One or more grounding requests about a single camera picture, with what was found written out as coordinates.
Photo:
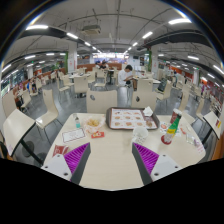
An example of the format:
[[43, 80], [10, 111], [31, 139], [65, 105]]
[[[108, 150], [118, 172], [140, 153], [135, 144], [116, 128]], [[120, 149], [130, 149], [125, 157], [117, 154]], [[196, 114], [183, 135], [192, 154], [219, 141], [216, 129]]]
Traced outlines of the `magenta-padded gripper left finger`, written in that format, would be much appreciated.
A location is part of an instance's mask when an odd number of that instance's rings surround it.
[[91, 153], [90, 144], [83, 144], [65, 155], [56, 154], [42, 169], [65, 180], [79, 184]]

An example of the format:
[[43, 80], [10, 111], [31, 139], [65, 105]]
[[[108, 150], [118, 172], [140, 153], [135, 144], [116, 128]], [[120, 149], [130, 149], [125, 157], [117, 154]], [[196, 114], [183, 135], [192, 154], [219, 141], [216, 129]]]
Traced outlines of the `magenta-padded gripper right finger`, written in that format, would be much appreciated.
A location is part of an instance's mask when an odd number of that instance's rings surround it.
[[182, 167], [168, 155], [158, 155], [152, 150], [137, 143], [132, 144], [132, 154], [136, 160], [144, 185], [182, 169]]

